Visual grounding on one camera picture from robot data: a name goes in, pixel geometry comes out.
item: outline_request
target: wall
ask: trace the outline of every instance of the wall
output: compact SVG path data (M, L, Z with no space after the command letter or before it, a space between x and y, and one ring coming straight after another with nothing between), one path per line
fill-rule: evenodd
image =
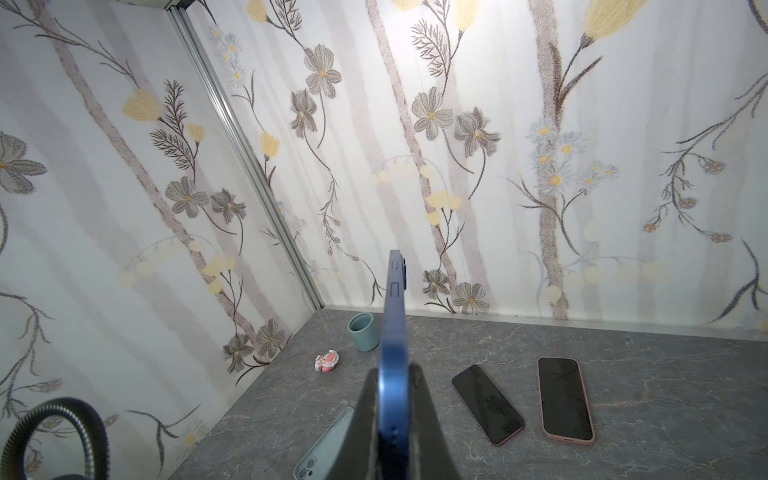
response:
M0 2L0 439L75 396L112 478L167 478L310 308L166 15L46 3ZM79 443L49 419L27 472Z
M188 11L327 303L381 305L399 248L410 310L755 330L761 5Z

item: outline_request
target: small figurine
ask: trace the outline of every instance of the small figurine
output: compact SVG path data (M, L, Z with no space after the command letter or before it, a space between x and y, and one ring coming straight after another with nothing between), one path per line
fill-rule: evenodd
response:
M330 372L339 362L339 354L335 350L328 350L325 355L318 355L315 359L315 371Z

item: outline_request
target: marble surface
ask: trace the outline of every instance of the marble surface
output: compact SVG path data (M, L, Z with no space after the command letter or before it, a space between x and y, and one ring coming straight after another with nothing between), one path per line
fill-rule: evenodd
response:
M378 348L357 352L353 313L320 310L171 477L291 479L293 467L345 407L354 407ZM412 361L424 369L463 478L765 478L768 345L597 329L408 318ZM340 352L317 373L318 353ZM597 441L580 447L541 429L536 359L580 361ZM491 445L451 385L478 363L523 415L525 430Z

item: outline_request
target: ceramic cup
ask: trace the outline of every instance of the ceramic cup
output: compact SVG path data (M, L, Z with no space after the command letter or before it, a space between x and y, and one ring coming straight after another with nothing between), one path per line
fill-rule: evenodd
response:
M361 352L369 352L379 345L379 325L370 313L355 315L346 326L352 341Z

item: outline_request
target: phone screen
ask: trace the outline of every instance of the phone screen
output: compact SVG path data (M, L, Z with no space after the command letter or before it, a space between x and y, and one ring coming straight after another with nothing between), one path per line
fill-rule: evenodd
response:
M570 439L592 440L594 433L578 362L540 358L538 383L544 430Z
M496 385L473 365L453 377L453 386L464 399L488 439L496 445L525 427L525 421Z

